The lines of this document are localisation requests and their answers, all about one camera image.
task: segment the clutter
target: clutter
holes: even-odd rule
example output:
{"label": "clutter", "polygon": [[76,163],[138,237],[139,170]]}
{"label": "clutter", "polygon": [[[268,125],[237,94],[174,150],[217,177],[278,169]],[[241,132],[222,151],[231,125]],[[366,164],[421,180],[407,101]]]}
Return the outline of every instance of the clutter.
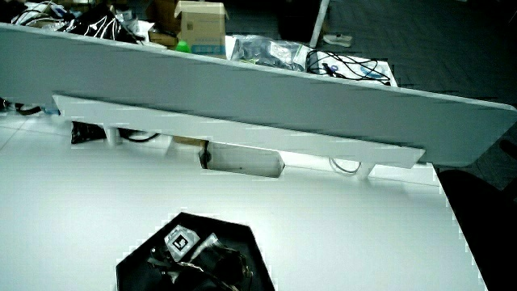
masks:
{"label": "clutter", "polygon": [[107,40],[118,40],[137,44],[137,38],[125,29],[107,6],[99,5],[72,19],[59,32],[69,32],[83,36],[93,36]]}
{"label": "clutter", "polygon": [[126,29],[135,33],[139,32],[138,18],[133,14],[132,10],[128,7],[124,7],[123,10],[116,9],[115,18],[119,20]]}
{"label": "clutter", "polygon": [[264,36],[234,36],[232,61],[244,61],[286,70],[305,72],[309,48],[286,40]]}
{"label": "clutter", "polygon": [[100,126],[72,121],[72,145],[104,138],[106,133]]}
{"label": "clutter", "polygon": [[154,23],[149,23],[144,20],[137,20],[134,27],[129,26],[127,29],[131,31],[135,36],[139,36],[144,39],[144,42],[150,42],[149,30],[154,26]]}
{"label": "clutter", "polygon": [[25,2],[24,5],[27,9],[16,15],[11,20],[11,23],[17,25],[30,25],[37,19],[53,19],[53,16],[55,15],[54,10],[52,9],[52,6],[55,6],[55,4],[50,2]]}
{"label": "clutter", "polygon": [[192,53],[226,59],[225,18],[223,3],[179,1],[174,16],[181,19],[180,40],[185,40]]}
{"label": "clutter", "polygon": [[339,56],[331,52],[313,50],[307,56],[307,71],[312,74],[352,81],[397,86],[395,77],[386,61]]}
{"label": "clutter", "polygon": [[274,290],[248,226],[188,213],[121,261],[116,276],[119,291]]}

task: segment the cardboard box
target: cardboard box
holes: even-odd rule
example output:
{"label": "cardboard box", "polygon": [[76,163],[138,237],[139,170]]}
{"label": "cardboard box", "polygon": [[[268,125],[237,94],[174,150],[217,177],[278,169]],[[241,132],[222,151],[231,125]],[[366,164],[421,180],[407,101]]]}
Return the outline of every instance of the cardboard box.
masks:
{"label": "cardboard box", "polygon": [[176,49],[176,45],[178,45],[177,38],[159,32],[149,32],[149,41],[155,44],[165,45],[168,49],[172,50]]}
{"label": "cardboard box", "polygon": [[181,30],[180,20],[174,16],[177,2],[178,0],[153,0],[145,14],[150,22],[157,23],[161,29],[177,34]]}
{"label": "cardboard box", "polygon": [[225,5],[219,2],[179,1],[174,16],[181,20],[180,40],[192,53],[226,59]]}

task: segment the black cable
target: black cable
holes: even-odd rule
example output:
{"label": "black cable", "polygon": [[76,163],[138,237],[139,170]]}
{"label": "black cable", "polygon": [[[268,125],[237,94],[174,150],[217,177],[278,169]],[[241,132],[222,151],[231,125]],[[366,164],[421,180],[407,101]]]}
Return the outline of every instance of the black cable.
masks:
{"label": "black cable", "polygon": [[208,151],[208,143],[209,141],[206,141],[203,145],[203,149],[200,151],[200,163],[204,169],[208,169],[208,163],[212,160],[212,154]]}
{"label": "black cable", "polygon": [[334,166],[336,166],[339,170],[344,171],[347,174],[355,174],[361,168],[361,162],[359,162],[357,169],[355,169],[353,171],[349,171],[349,170],[346,170],[346,169],[343,169],[342,167],[340,167],[333,158],[329,158],[329,161],[331,161],[334,164]]}
{"label": "black cable", "polygon": [[[326,57],[322,57],[322,58],[319,58],[317,59],[316,61],[314,61],[313,63],[309,64],[309,60],[311,59],[311,56],[314,55],[315,53],[318,53],[317,50],[312,50],[310,52],[307,53],[307,59],[305,61],[305,64],[306,64],[306,67],[307,67],[307,71],[309,73],[312,73],[312,74],[318,74],[318,75],[324,75],[324,74],[328,74],[332,77],[336,77],[336,78],[344,78],[344,79],[347,79],[347,80],[352,80],[352,81],[363,81],[363,80],[368,80],[368,81],[378,81],[380,82],[381,84],[383,85],[386,85],[386,86],[390,86],[391,83],[390,83],[390,77],[388,77],[387,75],[379,72],[378,70],[376,70],[376,67],[378,66],[379,62],[378,61],[375,61],[375,60],[367,60],[367,61],[357,61],[351,57],[346,57],[349,61],[345,61],[342,59],[341,56],[335,54],[335,53],[332,53],[332,52],[325,52],[325,51],[322,51],[320,53],[326,53],[327,56]],[[349,77],[346,77],[340,73],[337,73],[337,72],[332,72],[332,74],[330,74],[329,70],[327,68],[319,68],[317,67],[316,70],[317,72],[314,72],[314,68],[313,68],[313,65],[319,63],[320,61],[322,60],[325,60],[326,58],[328,57],[332,57],[333,59],[335,59],[336,61],[339,61],[341,63],[343,63],[354,75],[358,76],[359,78],[349,78]],[[375,62],[375,65],[373,68],[370,68],[368,66],[366,66],[365,64],[368,64],[368,63],[372,63],[372,62]],[[350,65],[360,65],[361,67],[365,68],[368,72],[367,72],[367,75],[362,75],[362,74],[357,74],[351,67]],[[376,74],[379,74],[380,75],[380,78],[373,78],[373,77],[368,77],[368,74],[370,73],[376,73]]]}
{"label": "black cable", "polygon": [[15,103],[15,108],[17,113],[23,115],[23,116],[29,116],[35,113],[38,113],[41,111],[41,107],[36,106],[34,108],[28,109],[28,110],[22,110],[23,104],[21,103]]}
{"label": "black cable", "polygon": [[120,137],[122,137],[123,139],[127,139],[128,141],[132,141],[132,142],[147,142],[160,135],[159,133],[155,133],[150,137],[146,137],[143,139],[134,139],[134,138],[131,138],[131,132],[134,132],[134,131],[132,131],[131,129],[119,129]]}

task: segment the black chair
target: black chair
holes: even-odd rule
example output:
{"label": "black chair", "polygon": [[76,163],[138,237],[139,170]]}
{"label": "black chair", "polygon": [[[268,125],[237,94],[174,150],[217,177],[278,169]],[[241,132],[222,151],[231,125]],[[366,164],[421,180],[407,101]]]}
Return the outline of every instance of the black chair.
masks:
{"label": "black chair", "polygon": [[[517,161],[517,145],[499,145]],[[517,289],[517,179],[499,191],[464,171],[438,177],[488,290]]]}

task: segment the wire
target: wire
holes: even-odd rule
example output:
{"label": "wire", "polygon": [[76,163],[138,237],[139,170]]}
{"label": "wire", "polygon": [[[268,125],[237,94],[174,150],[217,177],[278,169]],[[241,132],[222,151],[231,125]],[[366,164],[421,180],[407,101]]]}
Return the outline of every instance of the wire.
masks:
{"label": "wire", "polygon": [[22,107],[23,107],[23,104],[15,103],[16,111],[23,116],[29,116],[29,115],[32,115],[32,114],[35,114],[35,113],[38,113],[41,111],[41,107],[39,107],[39,106],[36,106],[31,109],[27,109],[27,110],[22,110]]}
{"label": "wire", "polygon": [[17,23],[17,22],[22,18],[22,15],[24,15],[24,14],[26,14],[26,13],[28,13],[28,12],[38,12],[38,14],[37,14],[37,15],[39,15],[39,14],[43,13],[43,12],[38,11],[38,10],[36,10],[36,9],[26,9],[26,10],[25,10],[25,11],[23,11],[22,13],[18,14],[18,16],[16,17],[16,20],[14,20],[14,21],[13,21],[13,20],[11,20],[11,23],[12,23],[12,24],[16,24],[16,23]]}
{"label": "wire", "polygon": [[35,9],[36,7],[38,7],[41,4],[47,4],[47,6],[51,6],[51,5],[58,6],[56,3],[52,2],[52,1],[42,1],[42,2],[38,3],[38,5],[34,6],[32,9]]}
{"label": "wire", "polygon": [[[316,61],[314,61],[313,63],[309,64],[309,60],[311,59],[311,56],[314,55],[315,53],[326,53],[327,56],[326,57],[322,57],[322,58],[318,58]],[[316,68],[317,71],[315,72],[314,71],[315,69],[313,68],[313,66],[316,65],[317,63],[319,63],[320,61],[323,61],[323,60],[325,60],[326,58],[329,58],[329,57],[333,58],[336,61],[339,61],[339,62],[343,63],[354,75],[358,76],[359,78],[349,78],[349,77],[346,77],[343,74],[337,73],[335,71],[331,71],[330,72],[328,70],[328,68],[317,67]],[[373,66],[373,68],[371,68],[370,66],[367,65],[367,64],[371,64],[372,62],[375,62],[375,65]],[[375,61],[375,60],[357,61],[356,59],[354,59],[352,57],[339,56],[339,55],[337,55],[335,53],[332,53],[332,52],[312,50],[312,51],[307,53],[307,59],[305,61],[305,64],[306,64],[306,67],[307,67],[307,71],[309,73],[312,73],[312,74],[318,74],[318,75],[328,74],[331,77],[344,78],[344,79],[347,79],[347,80],[353,80],[353,81],[363,81],[363,80],[378,81],[381,84],[386,85],[386,86],[390,86],[391,85],[390,77],[388,77],[387,75],[385,75],[385,74],[379,72],[378,70],[376,70],[377,66],[379,65],[379,62]],[[350,67],[350,65],[360,65],[360,67],[362,69],[365,69],[367,71],[367,73],[366,74],[357,74]],[[370,73],[378,74],[378,75],[380,75],[380,78],[369,77],[368,75]]]}
{"label": "wire", "polygon": [[19,23],[18,25],[26,26],[26,25],[28,25],[29,23],[32,23],[35,20],[42,19],[42,18],[45,18],[45,17],[51,17],[51,16],[46,14],[46,13],[40,12],[38,15],[34,15],[34,16],[29,17],[28,19],[25,19],[22,23]]}
{"label": "wire", "polygon": [[339,170],[344,171],[347,174],[356,174],[357,171],[361,168],[361,162],[359,162],[357,169],[355,169],[353,171],[349,171],[349,170],[346,170],[346,169],[343,169],[342,167],[340,167],[333,158],[329,158],[329,161],[332,162],[334,164],[334,166],[336,166]]}
{"label": "wire", "polygon": [[132,142],[147,142],[160,135],[159,133],[155,133],[152,136],[147,137],[147,138],[134,139],[134,138],[130,137],[131,136],[130,132],[132,132],[132,130],[130,130],[130,129],[119,129],[120,137],[122,137],[123,139],[127,139],[128,141],[132,141]]}

